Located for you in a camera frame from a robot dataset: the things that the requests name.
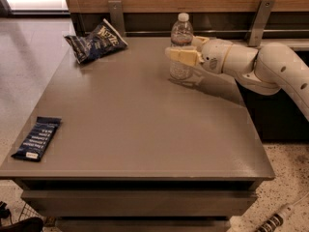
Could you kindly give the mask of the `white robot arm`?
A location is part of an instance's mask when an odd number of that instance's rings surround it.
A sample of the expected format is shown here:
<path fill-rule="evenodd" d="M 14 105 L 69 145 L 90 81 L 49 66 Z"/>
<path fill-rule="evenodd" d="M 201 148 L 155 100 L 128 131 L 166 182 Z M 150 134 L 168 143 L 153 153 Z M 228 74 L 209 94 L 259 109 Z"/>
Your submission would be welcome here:
<path fill-rule="evenodd" d="M 282 90 L 309 120 L 309 68 L 282 43 L 253 48 L 197 36 L 191 45 L 168 47 L 165 54 L 189 67 L 200 66 L 209 73 L 227 74 L 244 88 L 261 95 Z"/>

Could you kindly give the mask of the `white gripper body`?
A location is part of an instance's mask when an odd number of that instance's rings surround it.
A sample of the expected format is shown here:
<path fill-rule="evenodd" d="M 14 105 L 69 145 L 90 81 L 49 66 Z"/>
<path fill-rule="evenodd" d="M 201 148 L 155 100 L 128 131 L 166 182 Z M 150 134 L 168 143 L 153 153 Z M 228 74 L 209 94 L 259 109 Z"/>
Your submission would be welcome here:
<path fill-rule="evenodd" d="M 206 42 L 202 47 L 203 69 L 210 73 L 221 74 L 225 57 L 232 45 L 232 42 L 220 39 Z"/>

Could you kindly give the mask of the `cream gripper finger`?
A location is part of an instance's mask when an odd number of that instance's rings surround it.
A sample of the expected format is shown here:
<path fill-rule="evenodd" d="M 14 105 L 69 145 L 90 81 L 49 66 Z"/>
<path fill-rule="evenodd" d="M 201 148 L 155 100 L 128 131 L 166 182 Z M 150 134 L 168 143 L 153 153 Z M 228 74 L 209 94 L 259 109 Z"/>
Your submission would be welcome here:
<path fill-rule="evenodd" d="M 191 44 L 199 49 L 203 47 L 210 39 L 208 37 L 194 36 Z"/>
<path fill-rule="evenodd" d="M 189 67 L 195 67 L 204 62 L 202 53 L 195 46 L 167 47 L 165 55 L 170 60 L 180 62 Z"/>

